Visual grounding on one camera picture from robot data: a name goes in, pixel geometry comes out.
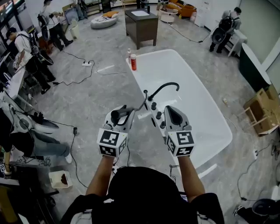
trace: black knob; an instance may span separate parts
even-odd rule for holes
[[[159,111],[159,112],[157,112],[156,119],[158,119],[158,120],[159,120],[159,119],[161,118],[161,115],[162,115],[162,112],[160,112],[160,111]]]
[[[162,129],[164,129],[164,128],[165,128],[165,121],[161,122],[160,127],[161,127]]]
[[[155,110],[155,109],[157,108],[157,103],[156,103],[156,102],[153,102],[151,108],[152,108],[152,110]]]

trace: person wearing gray shirt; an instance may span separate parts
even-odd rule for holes
[[[235,29],[238,30],[240,28],[241,25],[241,20],[239,18],[239,15],[241,14],[241,9],[239,7],[236,7],[234,9],[233,12],[226,10],[223,15],[222,15],[222,19],[225,19],[227,16],[231,16],[235,21],[234,24],[232,25],[232,28],[230,28],[227,31],[227,34],[224,38],[224,40],[222,41],[222,43],[219,44],[218,49],[217,49],[217,53],[222,53],[222,49],[225,47],[225,45],[227,44],[227,42],[229,41],[229,39],[231,38],[231,36],[234,34]],[[216,44],[212,43],[210,46],[210,52],[214,51]]]

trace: faucet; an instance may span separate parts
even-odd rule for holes
[[[149,96],[149,97],[148,97],[148,101],[152,101],[153,98],[154,98],[154,96],[155,96],[163,87],[166,87],[166,86],[169,86],[169,85],[175,85],[175,86],[177,86],[176,91],[178,91],[179,88],[180,88],[179,84],[176,83],[176,82],[167,82],[167,83],[161,85],[151,96]]]

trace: round table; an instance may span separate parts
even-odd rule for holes
[[[173,23],[175,20],[175,15],[178,14],[177,9],[167,9],[167,11],[160,9],[159,18],[163,22]]]

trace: brown box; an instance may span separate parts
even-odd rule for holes
[[[244,109],[259,135],[271,133],[280,124],[280,99],[273,85],[267,91],[258,91]]]

